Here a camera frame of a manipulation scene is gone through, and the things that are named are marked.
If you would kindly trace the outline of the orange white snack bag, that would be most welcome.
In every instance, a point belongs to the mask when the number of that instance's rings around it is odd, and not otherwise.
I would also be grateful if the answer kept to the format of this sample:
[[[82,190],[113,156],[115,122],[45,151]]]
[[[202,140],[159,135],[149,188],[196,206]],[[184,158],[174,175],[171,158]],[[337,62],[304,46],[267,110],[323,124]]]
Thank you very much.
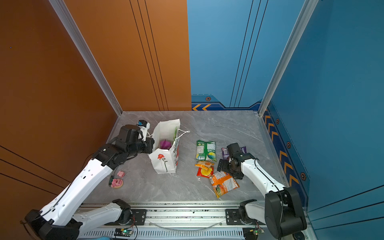
[[[231,175],[225,172],[214,173],[210,177],[210,182],[217,198],[220,198],[229,191],[235,190],[240,187],[236,180]]]

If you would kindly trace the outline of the magenta grape snack bag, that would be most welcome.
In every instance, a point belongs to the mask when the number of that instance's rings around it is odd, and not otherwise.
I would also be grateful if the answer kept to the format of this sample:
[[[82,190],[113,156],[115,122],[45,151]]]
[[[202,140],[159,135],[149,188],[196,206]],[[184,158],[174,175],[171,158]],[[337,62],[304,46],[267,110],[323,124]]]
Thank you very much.
[[[160,141],[160,149],[162,150],[169,150],[172,147],[173,143],[168,140],[161,140]]]

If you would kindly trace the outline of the white paper bag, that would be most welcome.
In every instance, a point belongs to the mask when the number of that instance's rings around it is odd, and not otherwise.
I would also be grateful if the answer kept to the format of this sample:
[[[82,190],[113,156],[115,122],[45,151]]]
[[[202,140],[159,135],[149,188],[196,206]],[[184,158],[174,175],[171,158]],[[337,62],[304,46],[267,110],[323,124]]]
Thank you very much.
[[[175,128],[179,128],[178,136],[174,141]],[[154,129],[153,139],[155,141],[153,152],[149,154],[153,168],[157,174],[173,174],[177,171],[179,162],[179,142],[181,137],[189,133],[181,129],[180,119],[159,122]],[[169,150],[160,149],[160,141],[168,140],[173,143]]]

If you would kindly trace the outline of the green snack bag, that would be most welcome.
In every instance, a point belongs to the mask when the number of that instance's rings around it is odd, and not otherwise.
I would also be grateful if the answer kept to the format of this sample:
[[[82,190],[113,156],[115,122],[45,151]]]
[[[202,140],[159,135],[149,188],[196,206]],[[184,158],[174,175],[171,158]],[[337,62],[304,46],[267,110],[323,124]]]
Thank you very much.
[[[175,132],[174,132],[174,141],[176,140],[177,136],[178,136],[178,131],[179,131],[179,128],[175,128]]]

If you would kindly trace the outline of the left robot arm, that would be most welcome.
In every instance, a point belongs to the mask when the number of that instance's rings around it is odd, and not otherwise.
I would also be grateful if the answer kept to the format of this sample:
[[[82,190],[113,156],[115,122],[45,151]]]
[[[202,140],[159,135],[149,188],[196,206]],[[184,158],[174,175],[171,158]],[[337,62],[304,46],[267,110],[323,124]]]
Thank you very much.
[[[126,225],[132,222],[132,211],[121,199],[83,214],[76,211],[114,170],[138,154],[151,154],[154,139],[147,136],[150,123],[121,127],[117,137],[100,147],[78,176],[41,210],[31,210],[25,217],[25,229],[31,228],[41,240],[76,240],[84,233],[104,224]]]

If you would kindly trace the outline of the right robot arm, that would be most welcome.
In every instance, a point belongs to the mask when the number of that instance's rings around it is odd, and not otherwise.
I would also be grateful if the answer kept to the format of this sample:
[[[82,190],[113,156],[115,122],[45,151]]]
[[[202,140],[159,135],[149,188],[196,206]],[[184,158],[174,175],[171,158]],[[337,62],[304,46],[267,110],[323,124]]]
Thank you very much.
[[[254,225],[256,236],[261,230],[259,223],[265,223],[277,240],[287,236],[305,239],[307,220],[299,192],[275,180],[260,166],[258,158],[244,153],[237,143],[228,145],[227,149],[230,159],[220,160],[218,172],[228,174],[233,180],[249,178],[265,199],[263,204],[251,199],[241,202],[238,210],[228,210],[227,224]]]

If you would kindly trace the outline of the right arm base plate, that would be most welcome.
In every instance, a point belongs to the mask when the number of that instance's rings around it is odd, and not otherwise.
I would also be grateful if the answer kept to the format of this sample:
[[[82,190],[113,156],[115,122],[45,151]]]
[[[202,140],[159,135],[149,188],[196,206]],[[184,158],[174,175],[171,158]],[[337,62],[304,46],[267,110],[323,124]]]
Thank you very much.
[[[244,225],[244,226],[254,226],[254,225],[265,225],[265,223],[254,220],[247,219],[243,217],[239,209],[226,209],[225,210],[225,219],[228,226],[235,225]]]

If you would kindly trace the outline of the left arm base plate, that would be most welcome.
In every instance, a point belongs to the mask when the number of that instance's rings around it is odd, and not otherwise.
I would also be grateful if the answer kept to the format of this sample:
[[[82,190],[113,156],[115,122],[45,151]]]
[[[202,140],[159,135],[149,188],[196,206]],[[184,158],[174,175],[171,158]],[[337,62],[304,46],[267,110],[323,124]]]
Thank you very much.
[[[105,224],[105,226],[143,226],[147,217],[147,210],[145,209],[131,209],[123,211],[122,215],[115,222]]]

